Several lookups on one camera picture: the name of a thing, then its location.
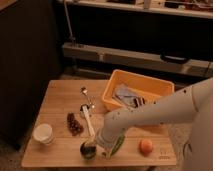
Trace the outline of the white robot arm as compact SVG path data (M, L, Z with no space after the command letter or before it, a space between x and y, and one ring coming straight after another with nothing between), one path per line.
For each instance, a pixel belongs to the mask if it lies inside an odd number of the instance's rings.
M192 122L183 171L213 171L213 77L135 109L107 113L95 142L112 149L133 126Z

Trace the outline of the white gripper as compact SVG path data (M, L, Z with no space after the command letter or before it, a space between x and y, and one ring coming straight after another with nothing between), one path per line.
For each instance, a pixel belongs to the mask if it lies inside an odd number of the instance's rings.
M88 146L96 146L97 144L104 148L102 156L109 159L111 157L111 148L115 145L118 139L118 132L102 127L97 131L97 134L87 141Z

